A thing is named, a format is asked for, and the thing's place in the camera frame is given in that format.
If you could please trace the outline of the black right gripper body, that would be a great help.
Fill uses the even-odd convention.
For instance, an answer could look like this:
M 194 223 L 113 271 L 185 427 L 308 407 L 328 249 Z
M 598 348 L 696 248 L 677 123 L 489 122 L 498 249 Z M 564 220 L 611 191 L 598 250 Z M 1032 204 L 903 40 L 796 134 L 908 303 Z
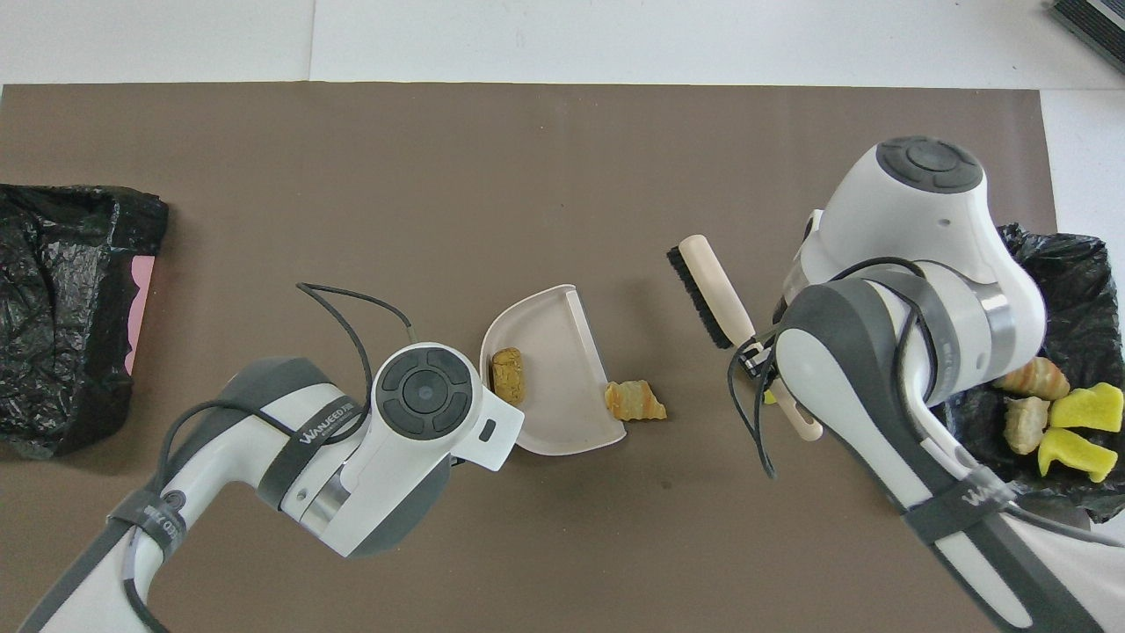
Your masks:
M 760 344 L 763 349 L 772 350 L 777 345 L 780 334 L 785 331 L 785 314 L 788 314 L 788 309 L 790 309 L 790 306 L 794 300 L 794 295 L 780 297 L 777 304 L 774 306 L 770 327 L 760 333 Z

